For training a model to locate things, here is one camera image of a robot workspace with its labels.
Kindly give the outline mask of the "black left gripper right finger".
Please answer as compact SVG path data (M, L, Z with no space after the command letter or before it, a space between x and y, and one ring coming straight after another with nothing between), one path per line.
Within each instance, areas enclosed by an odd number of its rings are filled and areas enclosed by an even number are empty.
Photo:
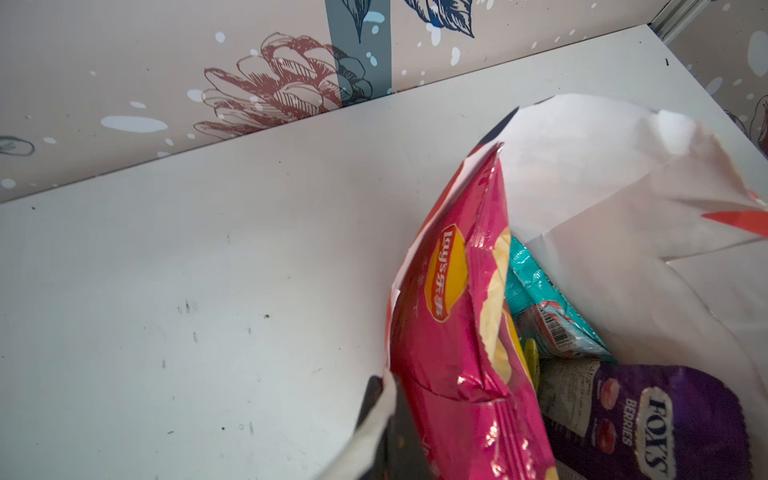
M396 398L395 413L387 423L384 440L384 479L433 479L418 429L403 395Z

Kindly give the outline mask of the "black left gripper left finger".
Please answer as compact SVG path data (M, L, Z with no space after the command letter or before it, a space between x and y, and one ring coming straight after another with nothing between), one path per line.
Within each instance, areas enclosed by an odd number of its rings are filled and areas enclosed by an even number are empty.
M382 420L376 406L384 393L382 377L371 376L366 385L354 435L354 479L378 479L381 463L382 437L386 420Z

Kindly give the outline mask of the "pink Lay's chips bag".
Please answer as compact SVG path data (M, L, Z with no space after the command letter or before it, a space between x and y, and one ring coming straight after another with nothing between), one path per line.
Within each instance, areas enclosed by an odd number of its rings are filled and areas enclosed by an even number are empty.
M553 479L555 459L508 311L501 149L466 159L392 288L388 363L437 479Z

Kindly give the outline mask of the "purple Fox's berries bag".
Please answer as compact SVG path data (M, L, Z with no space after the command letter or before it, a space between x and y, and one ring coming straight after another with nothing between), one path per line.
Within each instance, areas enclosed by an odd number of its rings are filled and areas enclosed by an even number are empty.
M537 398L561 479L750 479L737 396L688 367L545 360Z

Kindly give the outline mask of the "red paper gift bag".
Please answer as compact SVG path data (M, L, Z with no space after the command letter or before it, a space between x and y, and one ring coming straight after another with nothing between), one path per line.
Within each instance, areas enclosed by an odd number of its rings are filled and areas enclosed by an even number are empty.
M575 360L682 366L721 381L741 405L750 479L765 478L767 206L715 136L674 112L567 94L512 111L464 161L495 145L511 239L614 357ZM397 396L407 399L388 363L396 277L376 406L386 428ZM567 359L516 335L540 409L542 362ZM324 478L354 479L354 435Z

